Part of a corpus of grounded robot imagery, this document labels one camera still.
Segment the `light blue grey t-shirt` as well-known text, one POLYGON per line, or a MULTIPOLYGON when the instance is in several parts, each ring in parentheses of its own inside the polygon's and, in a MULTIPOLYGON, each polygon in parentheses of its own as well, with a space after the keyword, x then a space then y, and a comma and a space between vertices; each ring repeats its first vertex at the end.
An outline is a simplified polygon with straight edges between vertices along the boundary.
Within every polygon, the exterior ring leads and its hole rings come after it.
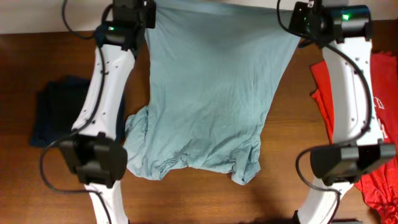
POLYGON ((158 1, 145 33, 150 102, 128 117, 124 148, 136 177, 191 167, 240 185, 260 171, 261 133, 299 38, 291 11, 207 1, 158 1))

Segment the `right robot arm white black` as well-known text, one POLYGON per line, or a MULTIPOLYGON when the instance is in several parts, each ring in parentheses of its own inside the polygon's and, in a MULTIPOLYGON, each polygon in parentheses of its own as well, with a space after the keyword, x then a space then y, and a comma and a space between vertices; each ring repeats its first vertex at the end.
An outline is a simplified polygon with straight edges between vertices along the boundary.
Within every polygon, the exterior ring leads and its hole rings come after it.
POLYGON ((302 46, 323 50, 334 112, 331 144, 307 150, 314 179, 307 182, 310 191, 293 221, 331 223, 345 193, 396 155, 374 109, 371 13, 347 1, 297 2, 288 31, 302 38, 302 46))

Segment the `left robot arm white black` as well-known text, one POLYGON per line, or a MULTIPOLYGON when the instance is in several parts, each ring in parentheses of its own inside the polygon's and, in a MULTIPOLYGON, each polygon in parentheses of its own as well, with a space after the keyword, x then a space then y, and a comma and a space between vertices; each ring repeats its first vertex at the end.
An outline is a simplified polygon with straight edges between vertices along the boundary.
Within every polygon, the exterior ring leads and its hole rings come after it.
POLYGON ((127 152, 116 128, 124 88, 147 29, 155 27, 155 1, 113 1, 89 37, 96 44, 95 66, 83 107, 69 137, 58 148, 69 171, 88 193, 97 223, 129 223, 121 179, 127 152))

